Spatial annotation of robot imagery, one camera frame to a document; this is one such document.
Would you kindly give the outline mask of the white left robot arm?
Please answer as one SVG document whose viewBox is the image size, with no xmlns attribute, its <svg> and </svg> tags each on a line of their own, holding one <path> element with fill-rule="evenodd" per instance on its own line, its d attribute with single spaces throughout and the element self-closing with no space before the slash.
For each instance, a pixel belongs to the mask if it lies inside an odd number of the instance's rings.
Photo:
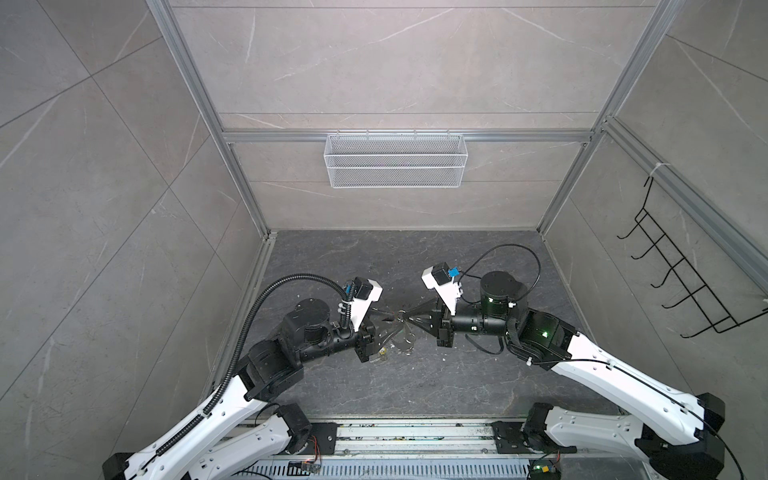
<svg viewBox="0 0 768 480">
<path fill-rule="evenodd" d="M 135 453 L 116 453 L 102 466 L 107 479 L 227 479 L 259 460 L 312 447 L 312 425 L 295 403 L 276 399 L 304 377 L 306 363 L 353 351 L 377 354 L 400 326 L 391 312 L 355 299 L 348 324 L 331 320 L 319 299 L 300 301 L 275 335 L 254 344 L 223 382 L 169 432 Z"/>
</svg>

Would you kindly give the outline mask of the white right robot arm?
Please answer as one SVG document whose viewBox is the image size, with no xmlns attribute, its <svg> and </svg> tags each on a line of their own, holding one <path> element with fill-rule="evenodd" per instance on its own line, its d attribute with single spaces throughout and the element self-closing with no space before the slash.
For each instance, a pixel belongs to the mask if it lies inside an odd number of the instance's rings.
<svg viewBox="0 0 768 480">
<path fill-rule="evenodd" d="M 725 466 L 719 436 L 724 402 L 709 393 L 676 390 L 626 364 L 560 318 L 527 304 L 527 287 L 504 271 L 480 279 L 480 300 L 462 305 L 459 273 L 428 268 L 426 287 L 436 292 L 401 319 L 449 348 L 456 334 L 492 336 L 529 366 L 588 387 L 620 408 L 601 415 L 547 402 L 529 410 L 520 436 L 544 454 L 598 450 L 633 457 L 664 479 L 715 479 Z"/>
</svg>

